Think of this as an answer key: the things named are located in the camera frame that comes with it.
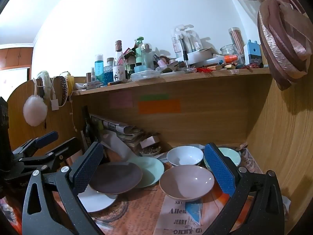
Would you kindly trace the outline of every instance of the ceiling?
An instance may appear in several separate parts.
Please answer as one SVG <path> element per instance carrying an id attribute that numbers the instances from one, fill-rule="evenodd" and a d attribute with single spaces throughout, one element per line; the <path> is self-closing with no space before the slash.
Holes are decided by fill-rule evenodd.
<path id="1" fill-rule="evenodd" d="M 9 0 L 0 14 L 0 45 L 33 43 L 60 0 Z"/>

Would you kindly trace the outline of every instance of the white plate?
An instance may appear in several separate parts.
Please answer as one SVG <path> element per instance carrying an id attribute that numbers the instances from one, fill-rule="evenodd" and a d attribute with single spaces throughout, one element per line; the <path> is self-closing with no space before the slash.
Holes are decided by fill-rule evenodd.
<path id="1" fill-rule="evenodd" d="M 110 206 L 116 200 L 117 194 L 99 193 L 88 185 L 83 193 L 78 194 L 78 198 L 87 212 L 97 212 Z"/>

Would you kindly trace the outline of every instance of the pink bowl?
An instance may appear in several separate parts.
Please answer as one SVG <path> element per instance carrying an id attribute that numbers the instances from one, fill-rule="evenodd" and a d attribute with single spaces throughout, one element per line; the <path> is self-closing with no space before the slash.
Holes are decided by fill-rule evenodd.
<path id="1" fill-rule="evenodd" d="M 206 195 L 214 185 L 213 174 L 196 165 L 174 166 L 163 173 L 160 187 L 173 199 L 192 202 Z"/>

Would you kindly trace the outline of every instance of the green sticky note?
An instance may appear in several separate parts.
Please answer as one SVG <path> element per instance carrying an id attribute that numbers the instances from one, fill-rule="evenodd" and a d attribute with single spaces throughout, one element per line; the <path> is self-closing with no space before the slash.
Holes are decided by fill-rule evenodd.
<path id="1" fill-rule="evenodd" d="M 168 100 L 168 99 L 170 99 L 169 94 L 156 94 L 156 95 L 143 95 L 143 96 L 140 96 L 140 101 Z"/>

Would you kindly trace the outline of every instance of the orange sticky note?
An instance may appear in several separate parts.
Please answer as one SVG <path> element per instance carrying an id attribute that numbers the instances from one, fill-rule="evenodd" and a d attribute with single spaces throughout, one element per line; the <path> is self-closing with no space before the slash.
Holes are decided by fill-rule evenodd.
<path id="1" fill-rule="evenodd" d="M 138 102 L 139 114 L 181 113 L 180 100 L 151 100 Z"/>

